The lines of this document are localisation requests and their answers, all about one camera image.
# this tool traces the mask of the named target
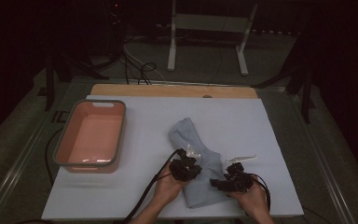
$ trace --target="light blue cloth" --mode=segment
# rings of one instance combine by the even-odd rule
[[[184,188],[187,206],[198,208],[230,200],[225,192],[211,186],[210,179],[225,179],[220,153],[213,152],[203,145],[192,120],[187,118],[178,121],[170,130],[169,137],[173,149],[186,150],[190,145],[191,149],[200,154],[196,164],[202,168],[202,171]]]

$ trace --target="floor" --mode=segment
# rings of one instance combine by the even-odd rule
[[[156,68],[145,72],[152,84],[250,86],[277,75],[296,41],[289,35],[251,33],[244,52],[249,76],[244,77],[240,74],[236,58],[235,38],[227,40],[217,36],[211,39],[203,34],[178,38],[173,72],[167,71],[167,36],[129,36],[131,41],[125,45],[124,52],[135,64],[139,63],[138,67],[148,63]],[[92,57],[92,60],[101,63],[105,58]],[[126,83],[126,67],[130,84],[145,84],[143,79],[139,79],[141,71],[132,65],[125,65],[123,58],[98,71],[109,77],[107,80],[97,80],[74,69],[71,83],[62,83],[56,78],[56,99],[48,112],[44,111],[46,98],[37,95],[40,88],[46,85],[45,71],[35,76],[34,88],[0,127],[0,223],[41,217],[50,189],[45,153],[48,153],[47,158],[51,156],[49,154],[57,143],[57,135],[54,134],[63,126],[55,119],[54,113],[70,111],[72,104],[83,99],[95,83]],[[272,127],[277,130],[276,137],[300,201],[305,206],[305,216],[275,217],[275,222],[358,223],[358,166],[351,151],[317,87],[313,87],[311,93],[311,123],[306,124],[298,113],[298,97],[284,93],[287,82],[288,79],[283,79],[257,90],[257,94],[265,104]],[[52,161],[48,163],[53,175],[56,174],[59,167]],[[217,221],[224,223],[227,220],[214,220]],[[242,221],[253,223],[247,217]]]

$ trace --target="white table surface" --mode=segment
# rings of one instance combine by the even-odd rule
[[[60,168],[43,219],[122,219],[136,205],[145,187],[173,153],[168,132],[191,118],[203,144],[221,153],[222,161],[257,156],[243,162],[245,172],[260,175],[271,194],[273,216],[303,215],[292,179],[260,99],[95,96],[127,106],[118,169],[112,174],[72,174]],[[154,188],[140,210],[147,204]],[[186,207],[179,196],[159,218],[240,217],[235,200],[206,207]]]

